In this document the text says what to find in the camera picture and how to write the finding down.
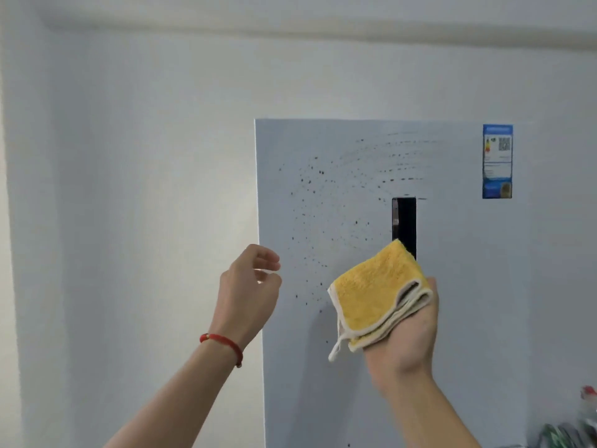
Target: yellow cleaning cloth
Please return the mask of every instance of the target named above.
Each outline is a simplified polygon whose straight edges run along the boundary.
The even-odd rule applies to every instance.
[[[367,347],[433,297],[421,267],[399,240],[337,278],[328,294],[338,313],[338,341],[330,361],[342,340],[350,340],[352,352]]]

